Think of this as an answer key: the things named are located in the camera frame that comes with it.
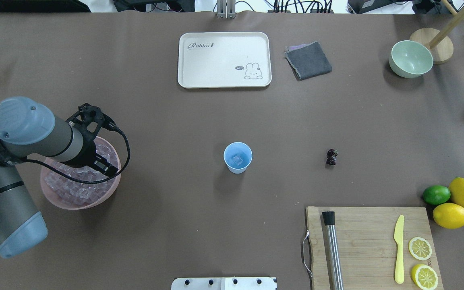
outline knife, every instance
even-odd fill
[[[402,284],[404,282],[404,257],[403,257],[403,238],[404,238],[404,216],[400,215],[395,225],[394,240],[396,242],[396,264],[395,264],[395,282]]]

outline cutting board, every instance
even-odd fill
[[[421,263],[436,271],[439,278],[436,289],[443,290],[429,218],[424,207],[308,206],[306,217],[311,245],[313,290],[329,290],[332,285],[327,267],[324,244],[327,238],[322,211],[336,213],[336,235],[345,289],[420,290],[411,279],[411,268]],[[400,215],[405,216],[403,284],[397,284],[394,280],[394,229]],[[417,260],[409,253],[409,240],[416,236],[425,238],[433,248],[433,255],[427,261]]]

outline folded cloth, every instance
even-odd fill
[[[332,66],[317,41],[299,46],[289,46],[285,55],[299,80],[332,71]]]

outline pink bowl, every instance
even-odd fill
[[[119,160],[119,156],[116,152],[116,149],[105,139],[101,137],[97,137],[94,140],[94,143],[96,144],[105,144],[109,146],[112,149],[112,152],[116,154],[116,157],[118,158],[118,169],[121,169],[121,162]],[[46,164],[51,165],[55,160],[51,158],[46,158]],[[121,174],[119,174],[116,178],[109,180],[107,182],[112,182],[112,185],[110,186],[110,189],[98,200],[95,202],[88,204],[88,205],[70,205],[62,202],[62,198],[58,196],[58,194],[51,189],[51,187],[44,181],[44,178],[51,172],[50,169],[47,169],[46,167],[43,167],[41,172],[40,172],[40,187],[42,189],[42,192],[44,193],[44,196],[46,197],[47,200],[49,200],[53,205],[61,208],[61,209],[70,209],[70,210],[76,210],[76,209],[88,209],[89,207],[96,206],[102,202],[104,202],[106,199],[108,199],[116,190],[119,184],[119,180],[121,180]]]

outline blue cup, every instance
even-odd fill
[[[234,142],[225,148],[223,159],[230,171],[243,173],[252,162],[252,149],[245,143]]]

